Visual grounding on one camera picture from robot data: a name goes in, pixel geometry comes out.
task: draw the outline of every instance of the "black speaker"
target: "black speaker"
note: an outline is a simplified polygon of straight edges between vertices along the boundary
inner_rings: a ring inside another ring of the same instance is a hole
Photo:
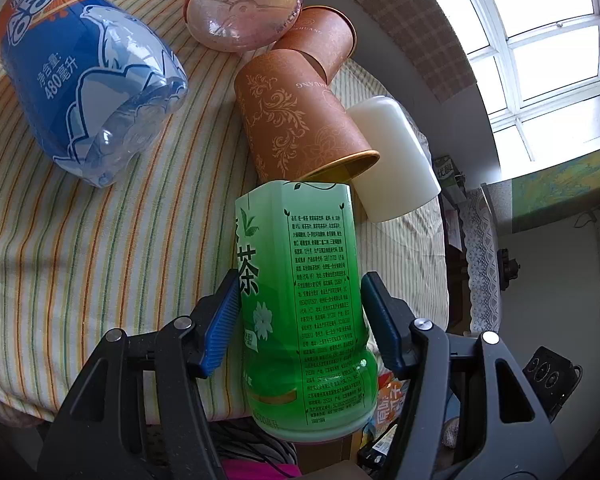
[[[524,375],[550,421],[560,411],[582,378],[582,367],[541,346],[526,364]]]

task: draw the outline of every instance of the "green bottle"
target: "green bottle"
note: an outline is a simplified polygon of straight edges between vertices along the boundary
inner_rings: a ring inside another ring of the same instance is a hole
[[[361,428],[376,407],[349,186],[275,180],[235,202],[245,358],[257,423],[292,442]]]

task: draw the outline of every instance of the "plastic bottle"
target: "plastic bottle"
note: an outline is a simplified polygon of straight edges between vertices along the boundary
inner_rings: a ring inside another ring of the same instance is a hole
[[[235,203],[245,390],[292,442],[361,428],[376,407],[349,186],[274,180]]]
[[[209,48],[245,52],[280,38],[295,23],[302,0],[185,0],[191,35]]]
[[[7,0],[0,60],[42,149],[97,187],[151,144],[187,93],[169,47],[107,0]]]

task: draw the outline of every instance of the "white lace cloth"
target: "white lace cloth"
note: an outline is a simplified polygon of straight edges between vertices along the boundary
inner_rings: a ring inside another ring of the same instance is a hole
[[[500,328],[498,240],[491,213],[481,188],[466,194],[460,204],[466,260],[471,290],[471,332],[497,332]]]

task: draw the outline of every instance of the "white plastic cylinder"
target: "white plastic cylinder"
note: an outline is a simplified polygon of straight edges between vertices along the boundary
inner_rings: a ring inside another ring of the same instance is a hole
[[[371,222],[398,218],[440,193],[440,184],[400,105],[372,97],[347,110],[380,160],[353,179]]]

